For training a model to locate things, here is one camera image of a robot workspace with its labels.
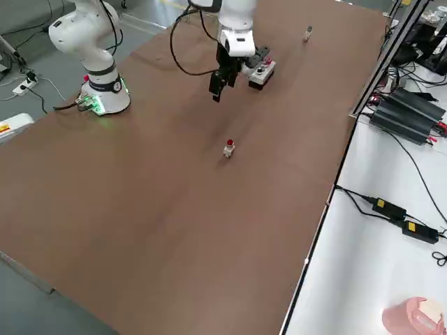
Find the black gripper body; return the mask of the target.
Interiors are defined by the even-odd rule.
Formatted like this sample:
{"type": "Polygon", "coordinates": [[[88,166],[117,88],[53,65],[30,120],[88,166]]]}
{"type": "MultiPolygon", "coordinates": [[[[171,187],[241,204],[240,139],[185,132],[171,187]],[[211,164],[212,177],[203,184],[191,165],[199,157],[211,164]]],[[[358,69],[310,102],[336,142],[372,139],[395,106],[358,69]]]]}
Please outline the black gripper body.
{"type": "Polygon", "coordinates": [[[244,63],[244,57],[231,57],[228,50],[222,45],[217,46],[217,62],[219,64],[218,71],[224,77],[228,70],[237,70],[238,74],[242,70],[242,64],[244,63]]]}

